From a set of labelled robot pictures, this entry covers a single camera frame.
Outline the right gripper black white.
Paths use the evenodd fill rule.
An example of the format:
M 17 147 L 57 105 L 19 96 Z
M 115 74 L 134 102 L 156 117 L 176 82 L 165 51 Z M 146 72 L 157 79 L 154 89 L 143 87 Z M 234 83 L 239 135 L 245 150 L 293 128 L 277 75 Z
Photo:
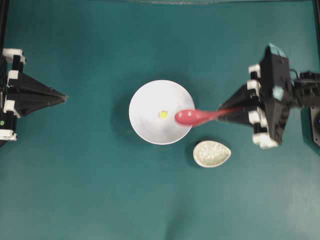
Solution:
M 251 111 L 237 110 L 218 117 L 218 121 L 254 127 L 254 144 L 270 149 L 282 144 L 290 114 L 293 84 L 289 59 L 285 52 L 270 43 L 262 60 L 248 67 L 250 80 L 240 87 L 220 109 L 256 106 Z

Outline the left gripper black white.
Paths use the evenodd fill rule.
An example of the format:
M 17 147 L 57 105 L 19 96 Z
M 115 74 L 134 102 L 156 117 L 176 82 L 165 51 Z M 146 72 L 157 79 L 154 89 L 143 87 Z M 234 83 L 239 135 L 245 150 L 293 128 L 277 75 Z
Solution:
M 17 122 L 35 111 L 65 103 L 67 96 L 23 73 L 21 49 L 5 48 L 0 56 L 0 140 L 17 140 Z

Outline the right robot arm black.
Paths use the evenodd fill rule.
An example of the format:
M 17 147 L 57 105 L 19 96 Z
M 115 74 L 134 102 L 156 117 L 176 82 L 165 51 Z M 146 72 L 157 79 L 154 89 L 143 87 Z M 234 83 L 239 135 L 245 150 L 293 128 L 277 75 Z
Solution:
M 219 107 L 234 111 L 218 120 L 251 126 L 254 144 L 262 149 L 277 147 L 283 142 L 292 108 L 319 107 L 320 75 L 307 71 L 292 79 L 289 58 L 273 44 L 248 72 L 250 80 Z

